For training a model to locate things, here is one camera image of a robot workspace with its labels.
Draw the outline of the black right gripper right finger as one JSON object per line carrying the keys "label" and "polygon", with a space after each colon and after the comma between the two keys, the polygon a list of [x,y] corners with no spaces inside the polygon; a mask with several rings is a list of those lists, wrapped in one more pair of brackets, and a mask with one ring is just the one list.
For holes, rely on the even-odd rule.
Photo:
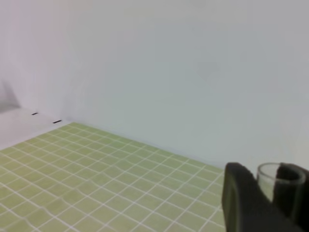
{"label": "black right gripper right finger", "polygon": [[303,230],[309,228],[309,171],[295,164],[280,163],[273,203]]}

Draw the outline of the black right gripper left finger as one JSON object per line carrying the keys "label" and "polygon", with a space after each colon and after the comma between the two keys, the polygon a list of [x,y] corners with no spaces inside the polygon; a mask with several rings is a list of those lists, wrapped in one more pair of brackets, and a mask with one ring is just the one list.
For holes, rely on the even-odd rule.
{"label": "black right gripper left finger", "polygon": [[225,166],[222,209],[228,232],[305,232],[288,219],[260,189],[245,166]]}

